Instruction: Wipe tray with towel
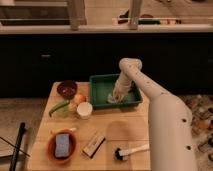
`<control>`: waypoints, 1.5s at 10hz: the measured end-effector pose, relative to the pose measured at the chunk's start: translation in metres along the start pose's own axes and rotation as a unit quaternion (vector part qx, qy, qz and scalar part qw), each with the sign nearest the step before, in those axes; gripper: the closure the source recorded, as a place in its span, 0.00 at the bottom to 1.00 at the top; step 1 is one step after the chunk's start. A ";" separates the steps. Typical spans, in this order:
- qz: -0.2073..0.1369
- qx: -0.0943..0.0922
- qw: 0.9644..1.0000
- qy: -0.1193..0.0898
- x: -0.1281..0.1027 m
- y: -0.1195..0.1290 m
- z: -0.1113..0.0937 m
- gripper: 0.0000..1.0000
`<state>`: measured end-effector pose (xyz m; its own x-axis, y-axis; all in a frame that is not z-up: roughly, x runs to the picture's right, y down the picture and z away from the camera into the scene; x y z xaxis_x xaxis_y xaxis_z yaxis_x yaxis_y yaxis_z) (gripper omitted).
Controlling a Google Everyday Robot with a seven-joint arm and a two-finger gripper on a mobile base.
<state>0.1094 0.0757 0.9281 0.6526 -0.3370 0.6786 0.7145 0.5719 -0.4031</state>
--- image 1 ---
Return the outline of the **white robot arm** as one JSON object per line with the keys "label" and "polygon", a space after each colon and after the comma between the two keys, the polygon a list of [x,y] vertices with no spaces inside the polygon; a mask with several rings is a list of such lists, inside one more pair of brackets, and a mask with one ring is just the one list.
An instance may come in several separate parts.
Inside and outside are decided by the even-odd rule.
{"label": "white robot arm", "polygon": [[148,97],[151,171],[198,171],[192,143],[192,114],[185,103],[141,72],[142,62],[123,58],[112,97],[120,102],[131,84]]}

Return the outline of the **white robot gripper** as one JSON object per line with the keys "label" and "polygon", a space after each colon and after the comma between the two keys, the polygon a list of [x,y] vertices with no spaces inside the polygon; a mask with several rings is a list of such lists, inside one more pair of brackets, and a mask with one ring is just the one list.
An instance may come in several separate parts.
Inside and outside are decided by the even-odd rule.
{"label": "white robot gripper", "polygon": [[131,90],[132,80],[128,78],[124,73],[121,73],[115,82],[113,90],[113,98],[116,101],[122,101]]}

